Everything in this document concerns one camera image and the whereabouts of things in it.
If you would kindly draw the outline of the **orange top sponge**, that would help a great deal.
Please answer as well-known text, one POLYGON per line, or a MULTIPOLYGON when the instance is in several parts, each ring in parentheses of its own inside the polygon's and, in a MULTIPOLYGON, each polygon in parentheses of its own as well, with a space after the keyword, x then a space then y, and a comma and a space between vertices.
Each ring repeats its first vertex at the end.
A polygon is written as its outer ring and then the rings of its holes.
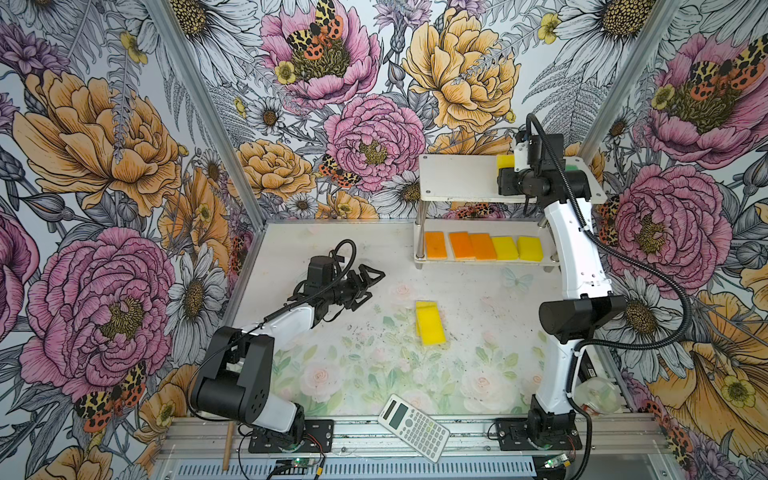
POLYGON ((488 233, 472 233, 469 238, 477 261, 497 260, 497 253, 488 233))

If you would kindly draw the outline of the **yellow top stack sponge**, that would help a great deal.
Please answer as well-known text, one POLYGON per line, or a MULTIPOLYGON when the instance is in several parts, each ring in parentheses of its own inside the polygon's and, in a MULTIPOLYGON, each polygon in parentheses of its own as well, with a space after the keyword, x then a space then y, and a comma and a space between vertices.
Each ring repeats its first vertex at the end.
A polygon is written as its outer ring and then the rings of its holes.
POLYGON ((436 302, 416 302, 417 332, 424 346, 442 345, 446 342, 445 330, 436 302))

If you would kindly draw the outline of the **orange sponge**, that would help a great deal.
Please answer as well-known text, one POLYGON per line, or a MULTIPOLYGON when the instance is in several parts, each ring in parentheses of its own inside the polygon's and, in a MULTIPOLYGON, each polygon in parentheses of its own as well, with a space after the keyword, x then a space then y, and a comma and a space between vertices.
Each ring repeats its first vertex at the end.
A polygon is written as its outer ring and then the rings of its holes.
POLYGON ((425 252, 429 260, 445 260, 448 257, 445 234, 440 231, 425 233, 425 252))
POLYGON ((497 253, 488 233, 472 233, 469 238, 477 261, 497 260, 497 253))
POLYGON ((449 239, 454 258, 457 261, 472 261, 476 259, 473 244, 468 232, 451 232, 449 239))

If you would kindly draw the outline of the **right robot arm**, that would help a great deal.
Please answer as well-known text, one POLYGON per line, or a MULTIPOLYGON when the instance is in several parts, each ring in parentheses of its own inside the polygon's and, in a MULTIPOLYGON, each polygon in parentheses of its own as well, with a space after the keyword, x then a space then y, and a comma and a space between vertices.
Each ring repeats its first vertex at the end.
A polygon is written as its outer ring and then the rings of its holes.
POLYGON ((626 307, 613 292, 598 248, 590 239, 586 220, 593 193, 588 175, 580 170, 535 171, 502 168, 497 175, 502 196, 533 197, 542 208, 552 232, 562 274, 562 298, 539 307, 539 320, 550 336, 552 355, 544 383, 531 399, 526 434, 538 445, 551 437, 567 436, 575 429, 571 405, 573 382, 580 354, 577 346, 626 307))

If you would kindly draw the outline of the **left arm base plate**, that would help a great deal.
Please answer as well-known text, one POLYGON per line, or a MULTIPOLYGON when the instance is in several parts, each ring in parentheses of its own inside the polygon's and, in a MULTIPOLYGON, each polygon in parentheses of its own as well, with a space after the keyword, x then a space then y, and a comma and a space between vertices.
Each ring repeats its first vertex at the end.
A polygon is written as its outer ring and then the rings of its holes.
POLYGON ((335 422, 329 419, 309 419, 303 428, 289 432, 257 427, 251 435, 248 452, 251 454, 330 453, 332 451, 335 422))

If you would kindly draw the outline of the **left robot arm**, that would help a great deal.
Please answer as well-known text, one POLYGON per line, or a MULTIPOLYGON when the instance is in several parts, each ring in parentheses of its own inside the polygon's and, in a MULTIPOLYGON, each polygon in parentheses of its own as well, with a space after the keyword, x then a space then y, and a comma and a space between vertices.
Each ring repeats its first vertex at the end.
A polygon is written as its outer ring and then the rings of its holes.
POLYGON ((384 278, 383 271, 364 264, 341 270, 325 261, 310 266, 287 303, 262 322, 216 330, 187 394, 190 410, 300 439, 303 407, 271 392, 274 354, 320 325, 330 307, 356 311, 384 278))

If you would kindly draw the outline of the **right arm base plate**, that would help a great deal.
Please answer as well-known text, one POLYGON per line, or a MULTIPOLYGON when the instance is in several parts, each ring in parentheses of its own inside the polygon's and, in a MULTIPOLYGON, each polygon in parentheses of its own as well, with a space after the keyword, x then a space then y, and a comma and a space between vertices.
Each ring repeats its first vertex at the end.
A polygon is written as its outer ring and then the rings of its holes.
POLYGON ((583 449, 575 428, 530 427, 524 418, 497 418, 492 432, 501 451, 578 451, 583 449))

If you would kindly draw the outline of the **yellow bottom sponge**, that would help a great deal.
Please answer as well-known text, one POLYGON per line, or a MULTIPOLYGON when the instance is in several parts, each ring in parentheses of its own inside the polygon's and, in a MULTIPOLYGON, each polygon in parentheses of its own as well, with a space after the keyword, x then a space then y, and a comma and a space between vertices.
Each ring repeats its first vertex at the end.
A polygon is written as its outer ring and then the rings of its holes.
POLYGON ((515 167, 515 156, 513 154, 498 154, 496 156, 496 166, 498 170, 515 167))

